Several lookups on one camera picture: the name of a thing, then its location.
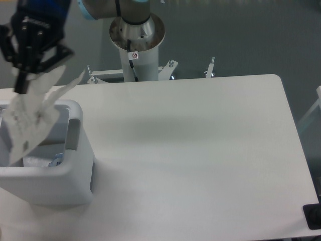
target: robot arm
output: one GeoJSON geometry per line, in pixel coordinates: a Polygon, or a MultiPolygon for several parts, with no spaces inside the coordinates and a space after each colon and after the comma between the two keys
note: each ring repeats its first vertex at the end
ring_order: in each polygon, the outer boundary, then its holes
{"type": "Polygon", "coordinates": [[[140,25],[150,17],[149,0],[78,0],[88,19],[105,19],[121,16],[127,23],[140,25]]]}
{"type": "Polygon", "coordinates": [[[73,52],[62,40],[71,0],[18,0],[17,11],[9,24],[0,26],[0,48],[5,60],[19,70],[15,92],[25,94],[28,75],[48,72],[73,52]],[[12,38],[18,47],[15,49],[12,38]],[[56,54],[42,62],[46,51],[56,54]]]}
{"type": "MultiPolygon", "coordinates": [[[[16,93],[27,93],[29,74],[49,72],[73,55],[62,43],[70,3],[71,0],[18,0],[17,11],[10,23],[0,25],[0,49],[5,60],[19,70],[16,93]],[[17,40],[17,48],[12,44],[13,37],[17,40]],[[45,53],[53,48],[56,54],[42,62],[45,53]]],[[[78,5],[90,19],[121,17],[124,32],[120,37],[125,42],[125,50],[145,51],[159,44],[164,37],[154,38],[149,0],[78,0],[78,5]]]]}

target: gray floor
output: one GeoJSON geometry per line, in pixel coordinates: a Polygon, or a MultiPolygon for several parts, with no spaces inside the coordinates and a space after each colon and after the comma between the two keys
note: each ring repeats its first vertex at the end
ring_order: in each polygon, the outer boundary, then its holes
{"type": "MultiPolygon", "coordinates": [[[[178,61],[177,78],[203,77],[215,56],[218,77],[279,75],[295,122],[316,101],[315,90],[321,85],[319,0],[165,1],[164,5],[152,0],[152,11],[167,30],[159,63],[178,61]]],[[[15,2],[0,3],[0,24],[8,21],[14,8],[15,2]]],[[[110,22],[84,20],[73,1],[66,39],[76,56],[59,84],[76,77],[87,64],[92,70],[120,68],[108,36],[110,22]]],[[[10,65],[2,59],[0,72],[0,88],[12,87],[10,65]]],[[[321,117],[301,136],[313,178],[321,176],[320,124],[321,117]]]]}

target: metal bracket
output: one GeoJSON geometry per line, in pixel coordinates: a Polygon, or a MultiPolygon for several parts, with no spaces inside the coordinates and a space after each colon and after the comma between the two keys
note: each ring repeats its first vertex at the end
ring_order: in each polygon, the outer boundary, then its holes
{"type": "Polygon", "coordinates": [[[309,125],[319,116],[321,111],[321,86],[316,89],[319,99],[310,107],[304,114],[301,120],[297,123],[297,132],[302,134],[309,125]]]}
{"type": "Polygon", "coordinates": [[[178,62],[174,60],[170,60],[167,65],[164,67],[164,69],[158,73],[158,80],[173,80],[175,79],[173,76],[174,70],[177,68],[179,65],[178,62]]]}
{"type": "MultiPolygon", "coordinates": [[[[171,60],[165,67],[158,68],[158,80],[174,79],[173,72],[178,66],[178,62],[171,60]]],[[[108,83],[101,79],[116,79],[123,78],[122,69],[104,70],[104,71],[91,71],[90,66],[87,65],[86,73],[83,79],[87,80],[88,84],[103,84],[108,83]]]]}
{"type": "Polygon", "coordinates": [[[210,62],[209,67],[207,68],[207,71],[204,72],[206,79],[215,77],[215,72],[213,71],[214,70],[214,60],[215,60],[215,57],[212,57],[212,61],[210,62]]]}

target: white table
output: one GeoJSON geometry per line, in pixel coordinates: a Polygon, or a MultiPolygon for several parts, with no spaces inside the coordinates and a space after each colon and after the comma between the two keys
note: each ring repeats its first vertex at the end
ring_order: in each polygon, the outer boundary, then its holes
{"type": "Polygon", "coordinates": [[[279,77],[83,85],[63,98],[83,108],[95,198],[50,208],[0,190],[1,241],[321,234],[303,215],[318,200],[279,77]]]}

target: blue object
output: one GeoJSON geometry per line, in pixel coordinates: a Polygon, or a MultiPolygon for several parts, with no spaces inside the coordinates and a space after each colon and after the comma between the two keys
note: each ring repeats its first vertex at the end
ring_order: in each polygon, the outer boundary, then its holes
{"type": "Polygon", "coordinates": [[[95,20],[90,13],[87,11],[86,7],[84,6],[82,0],[77,0],[78,1],[78,6],[80,8],[80,11],[82,15],[85,17],[87,20],[95,20]]]}
{"type": "Polygon", "coordinates": [[[59,154],[56,154],[54,156],[54,159],[51,163],[49,163],[48,167],[56,167],[56,166],[59,166],[62,161],[63,161],[63,158],[64,158],[64,154],[62,153],[59,153],[59,154]]]}

